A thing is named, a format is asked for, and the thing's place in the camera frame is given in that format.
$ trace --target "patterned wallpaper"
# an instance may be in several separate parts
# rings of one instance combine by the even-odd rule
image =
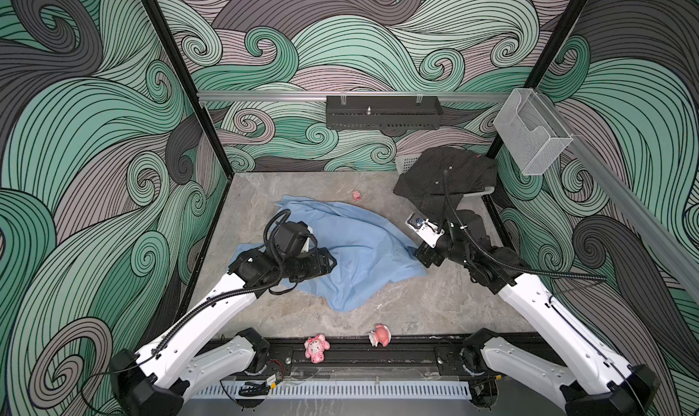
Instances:
[[[698,45],[698,0],[590,0],[541,88],[699,261]],[[630,361],[659,374],[652,414],[695,415],[699,306],[672,269],[572,153],[544,176],[523,177],[503,149],[498,170],[494,199],[525,260],[607,275],[609,284],[568,293],[567,302]]]
[[[140,0],[0,0],[4,415],[115,410],[177,311],[226,178],[162,57]]]
[[[570,0],[158,0],[200,90],[509,91]],[[439,145],[485,153],[498,106],[437,131],[325,128],[323,103],[209,103],[237,171],[395,170]]]

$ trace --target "laundry basket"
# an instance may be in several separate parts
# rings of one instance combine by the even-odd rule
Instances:
[[[412,165],[415,164],[415,161],[417,161],[418,158],[420,158],[420,154],[397,155],[396,170],[398,171],[398,175],[402,175],[403,173],[407,172],[412,167]],[[494,191],[495,187],[485,187],[485,189],[482,192],[465,193],[463,195],[463,198],[461,198],[460,202],[474,201]]]
[[[543,175],[572,141],[555,108],[534,89],[515,88],[495,117],[495,129],[524,176]]]

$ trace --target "stone-textured surface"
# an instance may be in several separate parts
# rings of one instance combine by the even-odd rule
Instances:
[[[262,243],[262,230],[277,210],[283,194],[306,196],[318,201],[352,203],[389,219],[416,244],[419,237],[404,221],[415,207],[393,194],[395,172],[332,173],[238,173],[233,179],[209,246],[192,305],[211,290],[227,269],[239,243]],[[353,202],[352,191],[362,200]],[[462,202],[483,216],[494,245],[500,245],[481,199]],[[362,307],[339,313],[324,298],[301,291],[281,297],[265,294],[225,325],[222,333],[233,335],[254,327],[267,337],[364,334],[376,323],[389,326],[393,334],[464,333],[482,327],[494,331],[532,331],[531,325],[500,297],[469,281],[468,272],[456,263],[427,269],[428,276],[385,285]]]

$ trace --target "blue cloth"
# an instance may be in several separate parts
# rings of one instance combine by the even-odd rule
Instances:
[[[413,241],[378,214],[346,203],[305,197],[284,196],[277,205],[280,210],[292,211],[290,221],[304,221],[311,227],[320,247],[327,247],[337,260],[329,275],[304,281],[296,288],[326,298],[333,310],[354,310],[387,282],[427,275],[412,255]],[[260,244],[238,245],[234,259],[257,246]],[[288,280],[283,284],[291,287]]]

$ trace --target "pink plush toy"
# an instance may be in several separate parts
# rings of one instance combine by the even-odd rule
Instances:
[[[306,343],[303,343],[306,348],[306,358],[312,363],[320,363],[325,359],[323,351],[330,349],[330,343],[325,340],[325,335],[318,334],[315,337],[309,337]]]
[[[391,341],[391,332],[388,326],[376,324],[376,330],[369,332],[369,341],[372,346],[379,346],[379,343],[385,348]]]

